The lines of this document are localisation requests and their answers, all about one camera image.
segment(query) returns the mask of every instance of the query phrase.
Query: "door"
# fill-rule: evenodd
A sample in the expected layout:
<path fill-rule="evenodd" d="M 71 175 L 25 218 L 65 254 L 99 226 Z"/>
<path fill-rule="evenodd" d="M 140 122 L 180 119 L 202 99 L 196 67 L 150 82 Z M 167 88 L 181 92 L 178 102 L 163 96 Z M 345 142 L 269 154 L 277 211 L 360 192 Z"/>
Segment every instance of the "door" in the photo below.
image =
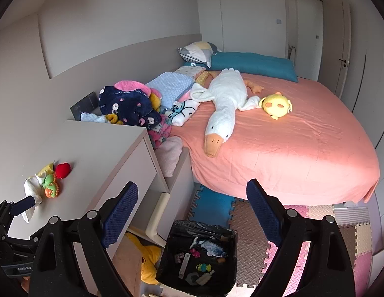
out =
<path fill-rule="evenodd" d="M 288 59 L 298 77 L 317 80 L 323 49 L 323 2 L 288 0 Z"/>
<path fill-rule="evenodd" d="M 340 98 L 350 59 L 350 6 L 346 0 L 326 0 L 323 2 L 323 10 L 323 55 L 318 82 Z"/>

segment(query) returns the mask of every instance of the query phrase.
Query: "door handle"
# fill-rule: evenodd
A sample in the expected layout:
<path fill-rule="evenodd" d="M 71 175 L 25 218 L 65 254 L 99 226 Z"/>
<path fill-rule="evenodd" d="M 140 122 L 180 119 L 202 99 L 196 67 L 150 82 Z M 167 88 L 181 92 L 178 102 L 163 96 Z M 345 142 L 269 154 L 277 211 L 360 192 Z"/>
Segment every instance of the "door handle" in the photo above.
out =
<path fill-rule="evenodd" d="M 339 59 L 339 60 L 343 62 L 343 67 L 345 67 L 345 68 L 346 68 L 346 65 L 347 65 L 347 60 L 343 60 L 343 59 Z"/>

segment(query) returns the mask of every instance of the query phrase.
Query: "puzzle mat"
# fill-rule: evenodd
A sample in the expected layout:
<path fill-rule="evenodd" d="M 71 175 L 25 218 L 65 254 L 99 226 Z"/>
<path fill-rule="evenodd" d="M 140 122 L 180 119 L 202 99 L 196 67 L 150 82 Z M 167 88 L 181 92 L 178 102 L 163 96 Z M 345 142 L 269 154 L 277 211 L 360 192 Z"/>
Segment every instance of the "puzzle mat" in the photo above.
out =
<path fill-rule="evenodd" d="M 217 202 L 217 200 L 220 204 L 216 204 L 217 207 L 214 208 L 212 202 Z M 325 215 L 332 215 L 337 222 L 339 219 L 340 230 L 348 249 L 350 262 L 354 268 L 354 276 L 358 275 L 359 278 L 358 287 L 356 284 L 356 292 L 358 292 L 357 297 L 360 297 L 367 288 L 372 262 L 371 226 L 367 208 L 334 209 L 333 205 L 286 205 L 285 207 L 286 209 L 293 208 L 297 210 L 304 217 L 321 220 Z M 211 213 L 213 210 L 221 209 L 222 211 Z M 227 222 L 230 224 L 230 228 L 238 231 L 238 271 L 236 285 L 229 293 L 229 296 L 250 296 L 253 291 L 252 288 L 256 287 L 269 267 L 277 248 L 273 243 L 268 242 L 266 239 L 263 240 L 264 233 L 249 203 L 213 192 L 201 186 L 189 211 L 189 220 L 222 226 Z M 308 250 L 309 243 L 303 243 L 294 273 L 286 288 L 285 296 L 296 291 Z"/>

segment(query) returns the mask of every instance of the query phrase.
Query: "blue foam mat tile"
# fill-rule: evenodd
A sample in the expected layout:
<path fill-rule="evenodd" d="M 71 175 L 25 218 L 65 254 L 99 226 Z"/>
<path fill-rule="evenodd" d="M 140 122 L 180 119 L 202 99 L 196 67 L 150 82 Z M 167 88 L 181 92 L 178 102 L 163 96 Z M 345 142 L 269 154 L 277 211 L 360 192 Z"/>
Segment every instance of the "blue foam mat tile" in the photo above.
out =
<path fill-rule="evenodd" d="M 229 213 L 233 211 L 234 201 L 233 196 L 214 192 L 201 185 L 191 205 L 189 220 L 229 228 Z"/>

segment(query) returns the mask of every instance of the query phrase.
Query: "goose plush toy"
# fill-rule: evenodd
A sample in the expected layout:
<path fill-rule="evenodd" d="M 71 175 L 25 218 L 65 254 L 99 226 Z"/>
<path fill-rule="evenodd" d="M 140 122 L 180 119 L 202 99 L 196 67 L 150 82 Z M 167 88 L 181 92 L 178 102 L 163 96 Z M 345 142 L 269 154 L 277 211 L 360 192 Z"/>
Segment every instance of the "goose plush toy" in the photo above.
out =
<path fill-rule="evenodd" d="M 233 68 L 224 69 L 215 77 L 208 89 L 194 84 L 191 98 L 197 102 L 213 101 L 215 112 L 211 115 L 205 132 L 204 152 L 208 157 L 215 157 L 222 143 L 233 133 L 236 109 L 240 111 L 260 108 L 260 98 L 252 96 L 247 99 L 247 88 L 251 81 L 244 81 L 240 72 Z"/>

